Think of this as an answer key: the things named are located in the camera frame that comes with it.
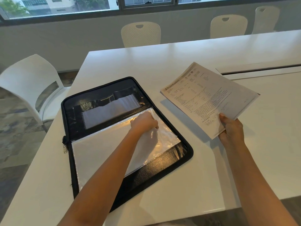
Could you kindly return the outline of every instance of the black leather surface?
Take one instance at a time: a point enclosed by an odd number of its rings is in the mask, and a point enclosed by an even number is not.
[[[77,121],[76,119],[78,119],[78,112],[80,112],[74,110],[74,107],[89,101],[106,98],[115,91],[119,91],[119,93],[115,93],[116,97],[122,97],[124,94],[128,93],[128,88],[132,87],[133,85],[137,88],[139,95],[141,96],[141,98],[137,98],[137,100],[141,105],[143,105],[142,107],[114,118],[108,121],[106,124],[103,123],[96,125],[95,127],[87,130],[83,129],[81,125],[74,125],[77,123],[74,121]],[[166,152],[159,155],[137,171],[126,176],[123,179],[111,211],[118,208],[120,205],[130,200],[130,198],[145,190],[147,187],[191,159],[191,157],[193,156],[193,149],[183,138],[183,136],[177,131],[177,129],[175,129],[174,126],[167,120],[167,118],[158,110],[151,99],[147,96],[145,91],[132,77],[120,79],[112,83],[108,83],[103,86],[96,87],[94,89],[78,93],[76,95],[72,95],[62,102],[61,108],[66,133],[66,136],[63,138],[63,144],[66,145],[69,151],[70,171],[74,198],[79,193],[79,186],[71,142],[73,140],[77,140],[94,132],[97,132],[104,127],[117,123],[118,121],[121,121],[150,107],[155,110],[156,114],[164,121],[164,123],[171,129],[171,131],[178,136],[181,142],[168,149]]]

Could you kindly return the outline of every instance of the person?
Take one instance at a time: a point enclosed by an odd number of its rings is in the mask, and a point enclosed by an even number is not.
[[[250,226],[297,226],[254,162],[245,142],[243,125],[219,115],[225,131],[219,135],[233,174],[240,203]],[[144,112],[131,121],[122,142],[79,192],[58,226],[103,225],[122,183],[141,135],[158,122]]]

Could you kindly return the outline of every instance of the zipper pull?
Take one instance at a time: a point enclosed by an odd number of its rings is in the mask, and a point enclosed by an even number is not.
[[[66,154],[68,152],[68,149],[67,149],[68,140],[67,140],[66,136],[63,136],[62,143],[64,145],[64,147],[63,147],[64,154]]]

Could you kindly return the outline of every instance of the chair backrest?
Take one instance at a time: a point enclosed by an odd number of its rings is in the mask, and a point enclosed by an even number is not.
[[[211,21],[210,38],[244,35],[248,20],[241,15],[221,15]]]
[[[53,82],[57,82],[58,89],[50,94],[38,112],[36,101],[43,90]],[[47,102],[64,86],[55,68],[47,60],[35,54],[3,71],[0,74],[0,87],[23,100],[39,125],[43,125],[43,112]]]
[[[273,32],[278,21],[280,9],[275,6],[261,6],[255,10],[252,34]]]
[[[161,29],[153,22],[136,22],[121,29],[124,47],[139,47],[160,44]]]

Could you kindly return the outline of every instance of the table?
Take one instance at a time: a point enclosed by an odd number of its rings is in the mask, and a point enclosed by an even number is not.
[[[225,151],[160,89],[193,61],[214,70],[301,60],[301,31],[90,52],[69,95],[133,76],[194,149],[193,158],[110,213],[106,225],[142,226],[240,206]],[[301,195],[301,73],[235,80],[261,96],[246,110],[246,144],[276,195]],[[73,201],[58,112],[1,225],[56,225]]]

